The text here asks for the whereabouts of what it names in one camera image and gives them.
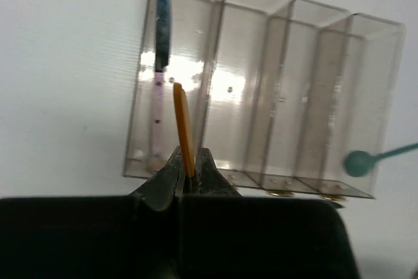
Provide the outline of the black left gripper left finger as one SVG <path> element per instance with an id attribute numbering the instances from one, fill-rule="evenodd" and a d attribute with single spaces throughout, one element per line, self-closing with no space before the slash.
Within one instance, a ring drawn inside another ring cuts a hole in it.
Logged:
<path id="1" fill-rule="evenodd" d="M 165 166 L 157 171 L 143 185 L 133 192 L 133 201 L 137 208 L 166 210 L 170 207 L 178 182 L 184 177 L 182 153 L 179 146 L 175 148 Z"/>

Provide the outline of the orange plastic knife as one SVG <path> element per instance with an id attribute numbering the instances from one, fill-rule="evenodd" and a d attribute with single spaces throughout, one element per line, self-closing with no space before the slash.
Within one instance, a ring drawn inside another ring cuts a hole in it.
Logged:
<path id="1" fill-rule="evenodd" d="M 188 178 L 192 178 L 195 174 L 193 132 L 187 103 L 187 95 L 180 83 L 175 82 L 173 85 L 173 99 L 185 175 Z"/>

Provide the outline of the teal plastic spoon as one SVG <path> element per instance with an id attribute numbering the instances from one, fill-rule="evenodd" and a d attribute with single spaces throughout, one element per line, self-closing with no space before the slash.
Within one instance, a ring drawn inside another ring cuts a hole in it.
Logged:
<path id="1" fill-rule="evenodd" d="M 346 155 L 342 165 L 349 176 L 355 178 L 363 177 L 370 173 L 381 160 L 406 154 L 414 150 L 417 150 L 417 143 L 402 146 L 376 155 L 372 155 L 363 150 L 355 150 Z"/>

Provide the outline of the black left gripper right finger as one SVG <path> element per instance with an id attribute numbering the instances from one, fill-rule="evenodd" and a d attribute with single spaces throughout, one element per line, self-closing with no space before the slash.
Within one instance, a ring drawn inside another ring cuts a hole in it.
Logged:
<path id="1" fill-rule="evenodd" d="M 194 194 L 241 197 L 228 180 L 218 171 L 212 153 L 199 148 L 195 163 Z"/>

